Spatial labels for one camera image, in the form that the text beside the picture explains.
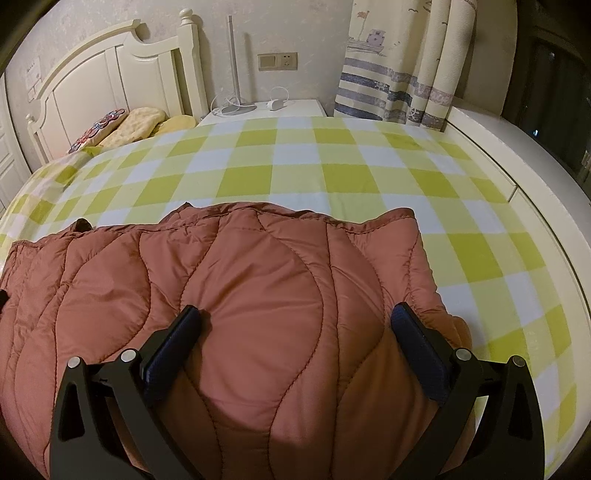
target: embroidered pillow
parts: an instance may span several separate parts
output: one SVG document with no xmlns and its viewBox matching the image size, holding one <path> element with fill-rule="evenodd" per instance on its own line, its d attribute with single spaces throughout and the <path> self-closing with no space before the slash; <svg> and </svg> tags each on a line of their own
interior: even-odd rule
<svg viewBox="0 0 591 480">
<path fill-rule="evenodd" d="M 68 153 L 74 153 L 82 147 L 95 147 L 105 138 L 107 138 L 115 128 L 117 128 L 128 111 L 124 108 L 107 113 L 97 123 L 92 125 L 78 140 L 76 140 Z"/>
</svg>

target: striped curtain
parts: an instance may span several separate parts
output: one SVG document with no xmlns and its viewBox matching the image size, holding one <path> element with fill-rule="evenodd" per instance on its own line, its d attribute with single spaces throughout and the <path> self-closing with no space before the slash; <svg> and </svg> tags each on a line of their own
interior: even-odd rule
<svg viewBox="0 0 591 480">
<path fill-rule="evenodd" d="M 477 0 L 355 0 L 335 116 L 441 129 Z"/>
</svg>

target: mattress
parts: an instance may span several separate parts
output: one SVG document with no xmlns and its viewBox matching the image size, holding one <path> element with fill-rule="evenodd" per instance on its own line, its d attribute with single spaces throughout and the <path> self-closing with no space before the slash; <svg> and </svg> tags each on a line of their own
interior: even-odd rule
<svg viewBox="0 0 591 480">
<path fill-rule="evenodd" d="M 2 259 L 12 241 L 37 240 L 78 218 L 156 223 L 185 202 L 271 202 L 349 222 L 412 208 L 438 292 L 469 324 L 475 354 L 528 361 L 548 472 L 568 455 L 576 384 L 554 284 L 512 207 L 445 133 L 358 119 L 259 119 L 95 153 L 32 176 L 0 222 Z"/>
</svg>

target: pillow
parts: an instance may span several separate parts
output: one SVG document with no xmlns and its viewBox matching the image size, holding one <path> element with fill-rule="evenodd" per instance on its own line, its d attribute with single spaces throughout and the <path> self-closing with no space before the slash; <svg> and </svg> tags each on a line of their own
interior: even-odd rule
<svg viewBox="0 0 591 480">
<path fill-rule="evenodd" d="M 125 120 L 126 116 L 127 110 L 124 108 L 107 113 L 72 144 L 72 147 L 68 150 L 68 154 L 74 153 L 82 147 L 97 146 Z"/>
<path fill-rule="evenodd" d="M 150 136 L 156 137 L 157 135 L 169 134 L 172 132 L 177 132 L 178 130 L 189 130 L 190 128 L 195 128 L 196 126 L 197 121 L 194 117 L 189 115 L 177 115 L 159 125 L 156 125 L 156 128 L 154 128 L 154 131 Z"/>
<path fill-rule="evenodd" d="M 150 136 L 154 127 L 164 121 L 166 113 L 158 108 L 143 107 L 130 111 L 119 128 L 105 138 L 101 147 L 117 148 Z"/>
</svg>

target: brown quilted jacket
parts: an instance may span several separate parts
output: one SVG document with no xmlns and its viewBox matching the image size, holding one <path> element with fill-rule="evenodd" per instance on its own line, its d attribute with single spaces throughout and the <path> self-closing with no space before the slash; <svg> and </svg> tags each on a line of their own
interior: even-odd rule
<svg viewBox="0 0 591 480">
<path fill-rule="evenodd" d="M 0 287 L 0 406 L 47 477 L 67 360 L 140 348 L 187 304 L 206 313 L 205 332 L 158 413 L 208 480 L 387 478 L 437 410 L 389 328 L 392 308 L 406 301 L 470 347 L 408 209 L 361 225 L 252 203 L 185 205 L 158 225 L 79 221 L 16 242 Z"/>
</svg>

